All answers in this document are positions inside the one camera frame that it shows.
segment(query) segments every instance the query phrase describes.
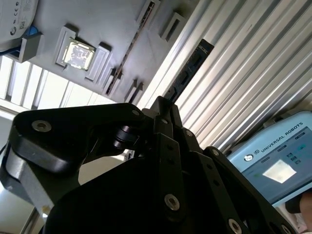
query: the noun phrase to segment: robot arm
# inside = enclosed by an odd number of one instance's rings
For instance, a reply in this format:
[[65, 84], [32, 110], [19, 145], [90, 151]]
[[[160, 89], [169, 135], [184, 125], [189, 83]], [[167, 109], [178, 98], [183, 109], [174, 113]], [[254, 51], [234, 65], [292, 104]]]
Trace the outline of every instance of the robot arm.
[[[125, 149], [124, 163], [79, 185], [83, 163]], [[295, 233], [217, 148], [200, 148], [163, 97], [142, 111], [123, 103], [17, 115], [0, 180], [36, 207], [45, 234]]]

